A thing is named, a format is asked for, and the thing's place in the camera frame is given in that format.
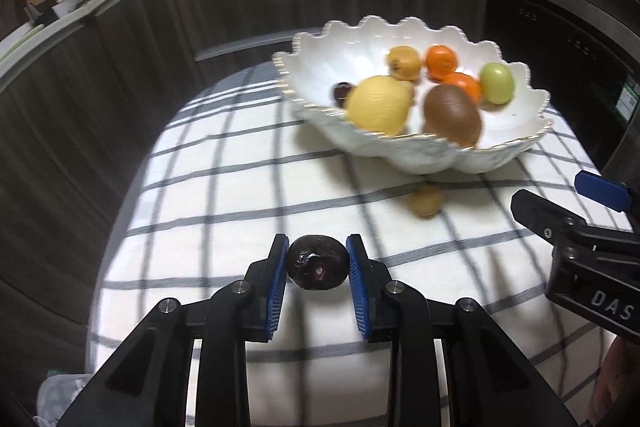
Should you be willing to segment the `person right hand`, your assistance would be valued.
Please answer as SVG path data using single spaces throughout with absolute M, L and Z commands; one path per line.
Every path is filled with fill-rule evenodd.
M 639 347 L 617 336 L 608 348 L 589 402 L 588 419 L 597 426 L 612 410 L 625 388 L 639 376 Z

